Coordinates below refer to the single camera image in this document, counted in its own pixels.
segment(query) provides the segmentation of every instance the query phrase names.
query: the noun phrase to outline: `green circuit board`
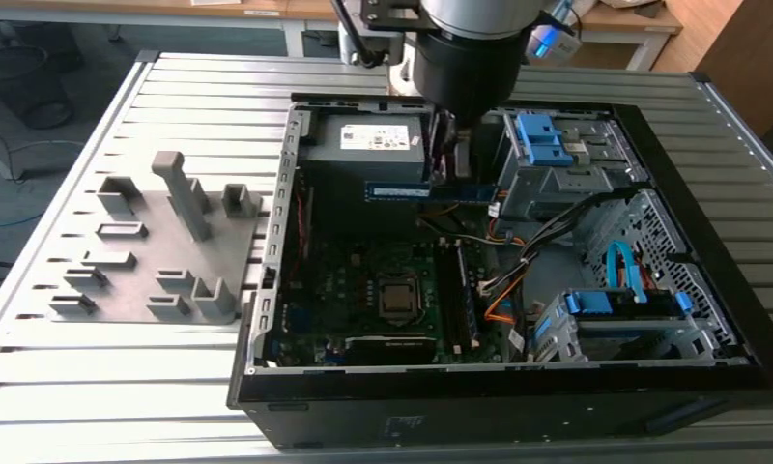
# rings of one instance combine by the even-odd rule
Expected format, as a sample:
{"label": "green circuit board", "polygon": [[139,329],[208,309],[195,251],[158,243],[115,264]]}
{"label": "green circuit board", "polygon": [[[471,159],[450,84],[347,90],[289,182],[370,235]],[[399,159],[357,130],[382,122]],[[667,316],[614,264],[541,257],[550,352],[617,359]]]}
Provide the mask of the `green circuit board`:
{"label": "green circuit board", "polygon": [[[434,340],[434,363],[493,362],[494,336],[481,334],[461,353],[446,346],[441,292],[455,290],[439,288],[434,243],[333,241],[317,247],[271,350],[281,365],[343,364],[345,340],[367,336]],[[462,254],[474,282],[483,278],[482,249],[463,244]]]}

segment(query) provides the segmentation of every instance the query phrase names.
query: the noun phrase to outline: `tall gray post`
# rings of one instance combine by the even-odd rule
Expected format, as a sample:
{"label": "tall gray post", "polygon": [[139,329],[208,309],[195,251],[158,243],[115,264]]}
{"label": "tall gray post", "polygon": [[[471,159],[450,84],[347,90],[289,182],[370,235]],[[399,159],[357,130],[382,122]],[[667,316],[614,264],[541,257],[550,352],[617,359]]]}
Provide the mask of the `tall gray post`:
{"label": "tall gray post", "polygon": [[156,152],[151,161],[151,172],[166,181],[174,211],[182,218],[191,239],[194,242],[202,242],[211,235],[211,231],[203,218],[199,201],[194,198],[188,181],[182,173],[182,153]]}

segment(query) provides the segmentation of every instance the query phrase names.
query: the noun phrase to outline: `table surface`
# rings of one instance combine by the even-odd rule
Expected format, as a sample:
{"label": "table surface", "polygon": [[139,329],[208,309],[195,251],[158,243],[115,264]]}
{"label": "table surface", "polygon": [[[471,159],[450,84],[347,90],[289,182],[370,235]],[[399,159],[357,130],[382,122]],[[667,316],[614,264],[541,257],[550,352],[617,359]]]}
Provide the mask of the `table surface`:
{"label": "table surface", "polygon": [[[334,20],[329,0],[243,0],[239,5],[207,6],[191,6],[190,0],[0,0],[0,8],[148,15],[266,16],[276,14],[294,19]],[[615,10],[601,3],[583,15],[582,25],[586,30],[605,32],[677,34],[681,30],[681,24],[666,8],[661,10],[655,18],[649,19],[633,14],[630,10]]]}
{"label": "table surface", "polygon": [[[102,325],[54,323],[44,315],[46,286],[64,285],[62,260],[78,259],[95,240],[103,213],[92,191],[104,175],[158,189],[152,154],[178,150],[186,174],[204,189],[246,184],[264,196],[267,211],[290,92],[382,95],[386,85],[382,70],[333,60],[164,53],[155,63],[135,63],[0,290],[0,462],[370,457],[371,450],[354,449],[281,454],[244,414],[226,409],[236,323]],[[513,98],[641,108],[773,319],[773,164],[715,95],[686,74],[529,68]],[[259,227],[250,263],[263,233]],[[258,280],[259,267],[247,264],[243,301]],[[726,463],[773,462],[773,407],[725,413],[649,440],[465,444],[377,454],[413,462],[538,463],[571,454],[573,462],[611,464],[651,450],[639,458],[646,464],[678,462],[694,450],[711,450],[710,458]]]}

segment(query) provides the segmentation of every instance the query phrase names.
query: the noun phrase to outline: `printed label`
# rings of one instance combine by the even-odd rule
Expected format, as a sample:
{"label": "printed label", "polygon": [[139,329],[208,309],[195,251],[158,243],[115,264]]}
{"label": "printed label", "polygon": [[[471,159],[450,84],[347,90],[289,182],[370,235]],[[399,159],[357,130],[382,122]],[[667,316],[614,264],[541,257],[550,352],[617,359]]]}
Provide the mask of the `printed label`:
{"label": "printed label", "polygon": [[409,127],[347,124],[339,128],[339,149],[409,150]]}
{"label": "printed label", "polygon": [[501,203],[498,203],[495,201],[494,203],[490,203],[489,206],[486,207],[486,215],[490,218],[498,219],[498,214],[499,213],[501,213]]}
{"label": "printed label", "polygon": [[513,344],[513,346],[515,347],[518,352],[522,352],[523,351],[523,337],[518,334],[518,332],[515,332],[515,329],[510,330],[510,336],[507,336],[506,339],[510,340],[510,343]]}
{"label": "printed label", "polygon": [[383,436],[386,438],[401,438],[409,431],[414,430],[423,423],[425,416],[393,416],[386,418]]}
{"label": "printed label", "polygon": [[411,196],[417,198],[426,198],[429,190],[419,188],[373,188],[371,194],[374,196]]}
{"label": "printed label", "polygon": [[264,10],[243,10],[246,16],[279,16],[281,12],[268,12]]}
{"label": "printed label", "polygon": [[643,30],[646,32],[674,32],[675,28],[674,27],[650,26],[650,27],[645,27]]}

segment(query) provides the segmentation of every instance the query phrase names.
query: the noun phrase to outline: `wooden cabinet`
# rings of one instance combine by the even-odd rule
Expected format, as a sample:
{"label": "wooden cabinet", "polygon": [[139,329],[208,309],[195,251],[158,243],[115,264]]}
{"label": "wooden cabinet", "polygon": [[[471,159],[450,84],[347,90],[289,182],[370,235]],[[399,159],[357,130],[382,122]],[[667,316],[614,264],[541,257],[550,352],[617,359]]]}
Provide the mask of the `wooden cabinet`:
{"label": "wooden cabinet", "polygon": [[666,0],[683,24],[653,71],[705,73],[758,135],[773,127],[773,0]]}

